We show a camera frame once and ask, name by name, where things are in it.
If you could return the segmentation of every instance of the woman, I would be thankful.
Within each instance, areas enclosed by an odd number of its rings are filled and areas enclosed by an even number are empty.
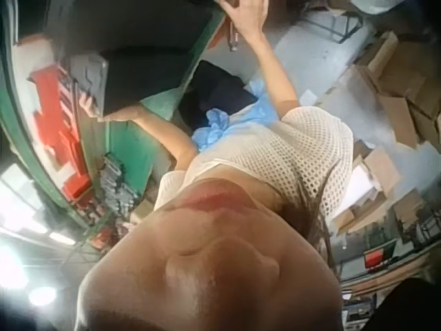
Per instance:
[[[135,121],[176,169],[162,178],[155,211],[86,276],[77,330],[341,329],[324,217],[348,182],[352,133],[299,107],[262,33],[268,0],[219,5],[255,52],[280,121],[248,123],[199,154],[140,106],[107,118]]]

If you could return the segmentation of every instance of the ceiling light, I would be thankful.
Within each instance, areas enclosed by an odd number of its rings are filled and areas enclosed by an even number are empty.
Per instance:
[[[21,224],[20,221],[14,220],[14,219],[10,219],[7,218],[4,222],[3,222],[3,227],[5,229],[14,231],[14,232],[18,232],[21,229],[23,229],[23,224]]]
[[[0,286],[18,290],[26,287],[28,278],[18,257],[7,247],[0,247]]]
[[[344,300],[350,300],[352,293],[343,293],[342,297]]]
[[[48,305],[52,303],[56,297],[57,291],[50,287],[36,288],[29,293],[29,301],[36,307]]]
[[[23,219],[7,218],[4,221],[3,226],[4,228],[14,232],[18,232],[23,228],[39,234],[45,234],[46,232],[49,231],[47,228],[42,226],[39,222],[34,221],[33,219],[23,220]]]
[[[63,236],[62,234],[56,232],[49,234],[49,237],[54,239],[55,241],[58,241],[59,243],[65,243],[66,245],[72,246],[75,244],[75,240],[67,238],[66,236]]]
[[[31,231],[34,231],[36,233],[45,234],[47,231],[49,231],[47,228],[42,226],[39,222],[34,221],[33,219],[27,220],[23,226]]]

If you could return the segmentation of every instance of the hand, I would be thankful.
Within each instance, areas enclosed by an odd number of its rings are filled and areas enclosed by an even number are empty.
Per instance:
[[[239,0],[237,8],[227,0],[216,0],[232,19],[236,29],[252,45],[264,37],[262,27],[268,15],[269,0]]]
[[[134,121],[135,119],[138,119],[143,111],[144,107],[141,105],[133,105],[124,107],[117,112],[114,112],[112,114],[109,114],[105,117],[98,117],[96,115],[96,112],[94,111],[94,99],[93,97],[88,97],[86,93],[81,93],[80,99],[79,99],[79,105],[83,110],[86,112],[86,114],[89,115],[89,117],[95,118],[98,122],[109,122],[109,121],[116,121],[116,122],[126,122],[126,121]]]

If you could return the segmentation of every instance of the cardboard box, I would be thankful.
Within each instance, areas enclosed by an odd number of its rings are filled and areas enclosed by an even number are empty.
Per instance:
[[[142,202],[130,214],[130,222],[133,224],[139,224],[149,213],[153,211],[153,208],[153,203],[145,199],[142,200]]]
[[[392,197],[393,188],[401,181],[401,174],[384,148],[373,150],[364,160],[372,177],[378,181],[386,197]]]
[[[353,218],[348,217],[348,221],[338,228],[337,235],[357,232],[372,223],[382,221],[387,215],[389,205],[389,200],[383,193],[380,193],[375,200],[369,200],[361,207],[352,208],[350,212]]]
[[[378,100],[391,120],[396,142],[416,149],[419,139],[406,99],[380,95]]]
[[[390,118],[397,143],[415,149],[420,139],[427,140],[441,153],[441,81],[436,77],[440,64],[435,49],[399,43],[388,32],[356,63]]]
[[[347,224],[351,223],[355,219],[353,212],[350,209],[346,209],[334,219],[334,225],[336,228],[341,229]]]
[[[424,115],[418,108],[409,104],[409,110],[413,118],[413,123],[418,134],[429,143],[441,154],[441,140],[440,131],[437,125],[440,122],[440,118],[436,121],[431,120],[426,115]]]
[[[362,140],[353,143],[352,170],[357,168],[371,151]]]
[[[398,46],[398,38],[392,32],[385,32],[357,60],[356,64],[368,69],[374,80],[379,79],[384,68],[392,58]]]
[[[382,221],[387,215],[390,199],[393,198],[393,188],[402,179],[384,148],[370,150],[362,141],[357,141],[353,150],[354,161],[362,159],[362,164],[380,187],[376,192],[369,192],[368,197],[361,198],[362,205],[356,203],[334,219],[337,235],[356,232],[369,224]]]
[[[402,222],[404,230],[418,222],[417,211],[424,206],[424,200],[417,190],[413,189],[393,205],[397,220]]]

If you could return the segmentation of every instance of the lips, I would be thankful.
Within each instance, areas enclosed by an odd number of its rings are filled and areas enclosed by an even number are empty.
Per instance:
[[[256,204],[239,185],[225,179],[210,179],[186,188],[174,203],[174,208],[206,212],[224,208],[240,212],[256,209]]]

